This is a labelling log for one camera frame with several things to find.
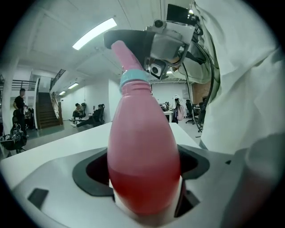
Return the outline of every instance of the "pink nozzle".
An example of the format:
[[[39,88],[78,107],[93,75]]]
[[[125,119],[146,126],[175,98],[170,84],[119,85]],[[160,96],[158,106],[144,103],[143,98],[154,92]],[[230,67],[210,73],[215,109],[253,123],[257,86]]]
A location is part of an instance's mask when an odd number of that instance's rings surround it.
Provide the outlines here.
[[[136,56],[128,49],[123,41],[116,41],[111,45],[112,50],[117,55],[124,70],[143,70]]]

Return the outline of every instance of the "white cloth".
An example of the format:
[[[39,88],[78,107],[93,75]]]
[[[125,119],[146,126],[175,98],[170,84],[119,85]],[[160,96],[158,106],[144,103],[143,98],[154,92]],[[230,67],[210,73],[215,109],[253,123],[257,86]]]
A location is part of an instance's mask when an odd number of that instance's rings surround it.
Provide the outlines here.
[[[175,99],[178,99],[179,104],[183,105],[182,104],[183,102],[182,102],[182,99],[180,98],[180,96],[179,95],[174,95],[173,98],[172,98],[172,104],[169,105],[170,110],[176,108]]]
[[[211,34],[220,67],[220,86],[201,136],[205,146],[233,154],[284,132],[285,59],[270,30],[242,1],[191,2]]]

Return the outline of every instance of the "black bottle holder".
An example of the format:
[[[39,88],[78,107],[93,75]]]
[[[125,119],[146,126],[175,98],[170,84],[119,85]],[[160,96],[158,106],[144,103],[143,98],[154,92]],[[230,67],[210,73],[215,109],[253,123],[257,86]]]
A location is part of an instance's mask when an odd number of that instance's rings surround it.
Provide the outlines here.
[[[205,157],[179,145],[178,150],[183,182],[175,217],[183,215],[199,203],[195,196],[186,190],[185,180],[199,178],[210,167]],[[77,186],[89,195],[110,196],[114,199],[113,189],[109,187],[107,149],[80,161],[74,167],[72,177]]]

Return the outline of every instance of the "stair railing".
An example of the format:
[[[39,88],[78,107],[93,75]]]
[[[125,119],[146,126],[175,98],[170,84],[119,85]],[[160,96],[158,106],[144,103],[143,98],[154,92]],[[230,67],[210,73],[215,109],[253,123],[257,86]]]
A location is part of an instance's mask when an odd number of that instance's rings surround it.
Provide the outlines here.
[[[54,86],[54,84],[58,81],[58,79],[63,75],[63,73],[65,72],[66,70],[65,69],[61,69],[57,75],[55,76],[55,78],[51,81],[50,83],[50,88],[49,90],[52,89],[52,87]]]
[[[57,100],[55,98],[55,93],[53,92],[50,95],[50,97],[51,97],[54,113],[55,113],[56,117],[59,119],[60,125],[63,125],[62,115],[61,115],[61,107],[59,106],[59,104],[58,104],[58,102],[57,102]]]
[[[13,80],[12,90],[25,89],[27,91],[35,91],[36,81]]]

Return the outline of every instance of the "floor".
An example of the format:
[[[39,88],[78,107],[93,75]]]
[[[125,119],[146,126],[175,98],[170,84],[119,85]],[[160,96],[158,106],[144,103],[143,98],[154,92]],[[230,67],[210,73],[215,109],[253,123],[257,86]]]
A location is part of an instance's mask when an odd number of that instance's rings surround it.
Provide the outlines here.
[[[23,148],[25,150],[30,150],[46,143],[58,140],[60,138],[64,138],[72,134],[92,128],[91,125],[72,127],[70,123],[71,121],[66,120],[63,121],[63,125],[61,126],[53,126],[41,130],[28,130],[27,134],[29,135],[29,139],[27,141],[27,144]]]
[[[178,125],[199,145],[201,133],[198,132],[197,126],[192,125],[191,122],[186,123],[189,120],[185,118],[178,122]],[[58,140],[60,138],[67,137],[69,135],[87,130],[92,128],[91,125],[85,125],[81,127],[72,127],[70,121],[64,121],[61,126],[54,126],[50,128],[45,128],[41,130],[28,130],[29,140],[27,144],[23,147],[25,150],[30,150],[35,147],[50,143],[52,141]]]
[[[184,120],[178,121],[178,126],[181,127],[199,145],[201,132],[198,132],[196,124],[192,125],[191,122],[186,123],[187,120],[189,119],[185,118]]]

